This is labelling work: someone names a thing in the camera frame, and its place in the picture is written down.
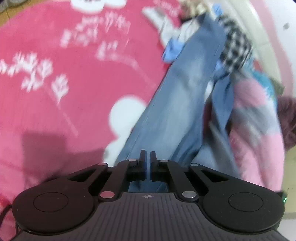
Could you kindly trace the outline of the black white plaid shirt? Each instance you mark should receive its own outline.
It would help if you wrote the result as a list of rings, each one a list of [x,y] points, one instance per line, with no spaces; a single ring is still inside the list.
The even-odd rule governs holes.
[[[227,35],[220,60],[228,73],[239,70],[252,55],[252,43],[241,27],[228,15],[218,17]]]

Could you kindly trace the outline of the teal printed cloth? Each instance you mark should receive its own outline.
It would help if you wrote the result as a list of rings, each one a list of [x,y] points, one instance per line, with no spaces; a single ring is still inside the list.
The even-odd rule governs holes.
[[[269,96],[278,96],[283,94],[285,87],[278,81],[257,70],[252,70],[251,73],[252,76],[262,85]]]

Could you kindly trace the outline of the pink cream bed headboard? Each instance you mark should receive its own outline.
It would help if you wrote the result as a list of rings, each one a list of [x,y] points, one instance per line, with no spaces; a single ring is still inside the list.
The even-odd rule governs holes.
[[[261,68],[295,95],[295,2],[221,1],[250,37]]]

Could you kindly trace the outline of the blue denim jeans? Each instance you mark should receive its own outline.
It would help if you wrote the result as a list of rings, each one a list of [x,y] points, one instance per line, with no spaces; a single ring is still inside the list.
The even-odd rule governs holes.
[[[192,163],[239,177],[226,124],[233,109],[229,73],[217,62],[227,35],[207,14],[186,42],[137,121],[117,160],[154,151],[160,160]]]

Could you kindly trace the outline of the pink floral bed blanket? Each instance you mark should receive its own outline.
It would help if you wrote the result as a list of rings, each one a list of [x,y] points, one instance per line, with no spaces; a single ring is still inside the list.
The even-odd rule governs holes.
[[[45,1],[1,26],[1,240],[20,193],[116,160],[168,68],[146,6],[179,23],[177,1]]]

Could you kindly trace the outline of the light blue shirt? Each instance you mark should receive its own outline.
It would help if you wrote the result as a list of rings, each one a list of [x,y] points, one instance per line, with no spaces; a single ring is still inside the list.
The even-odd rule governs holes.
[[[184,22],[179,29],[175,37],[171,37],[165,46],[162,61],[165,63],[172,63],[177,59],[185,43],[193,36],[193,34],[199,29],[200,25],[197,18]]]

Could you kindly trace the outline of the pink grey floral duvet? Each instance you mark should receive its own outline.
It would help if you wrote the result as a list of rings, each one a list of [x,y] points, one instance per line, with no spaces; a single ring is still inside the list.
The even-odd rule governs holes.
[[[281,189],[285,148],[273,101],[255,79],[233,76],[230,144],[241,179]]]

